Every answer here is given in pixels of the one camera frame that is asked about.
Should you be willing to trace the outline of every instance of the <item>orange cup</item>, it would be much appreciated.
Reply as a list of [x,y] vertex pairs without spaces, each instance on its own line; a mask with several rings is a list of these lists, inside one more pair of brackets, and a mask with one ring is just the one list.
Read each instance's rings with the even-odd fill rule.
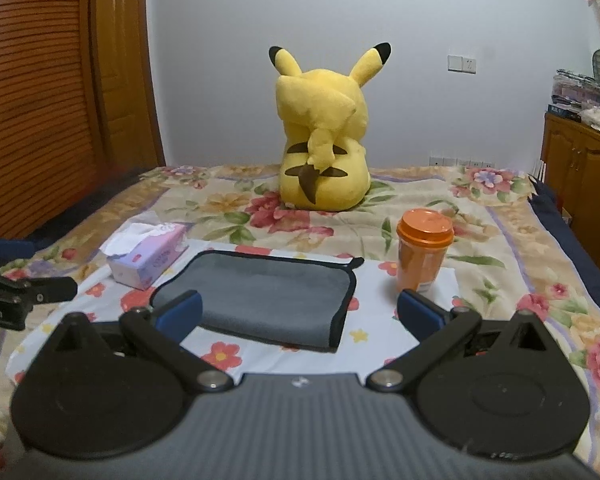
[[429,290],[440,272],[446,250],[454,241],[450,218],[431,209],[411,209],[396,226],[398,240],[398,291]]

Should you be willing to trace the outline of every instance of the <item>power outlet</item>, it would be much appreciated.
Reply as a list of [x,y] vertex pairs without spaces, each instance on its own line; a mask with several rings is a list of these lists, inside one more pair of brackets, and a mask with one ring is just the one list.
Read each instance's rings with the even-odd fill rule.
[[462,58],[462,71],[468,74],[475,74],[475,59],[470,57]]

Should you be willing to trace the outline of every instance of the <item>orange lid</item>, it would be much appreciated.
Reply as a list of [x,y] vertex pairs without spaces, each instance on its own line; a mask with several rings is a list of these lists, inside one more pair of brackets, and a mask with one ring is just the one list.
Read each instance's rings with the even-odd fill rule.
[[402,215],[396,227],[398,236],[420,247],[440,249],[454,241],[451,218],[431,209],[411,209]]

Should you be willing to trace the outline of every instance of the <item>wooden cabinet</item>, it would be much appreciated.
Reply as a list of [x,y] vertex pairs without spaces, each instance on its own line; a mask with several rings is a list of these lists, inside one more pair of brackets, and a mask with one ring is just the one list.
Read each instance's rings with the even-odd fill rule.
[[0,237],[64,211],[104,168],[89,0],[0,0]]
[[545,182],[573,217],[571,229],[600,268],[600,133],[547,114]]

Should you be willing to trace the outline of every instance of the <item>gray towel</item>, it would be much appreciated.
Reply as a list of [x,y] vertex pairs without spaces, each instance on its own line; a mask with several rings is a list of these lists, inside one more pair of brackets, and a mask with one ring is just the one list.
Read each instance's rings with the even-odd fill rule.
[[340,344],[356,288],[348,264],[276,258],[231,251],[203,251],[158,287],[159,308],[186,290],[202,296],[202,326],[269,342],[318,349]]

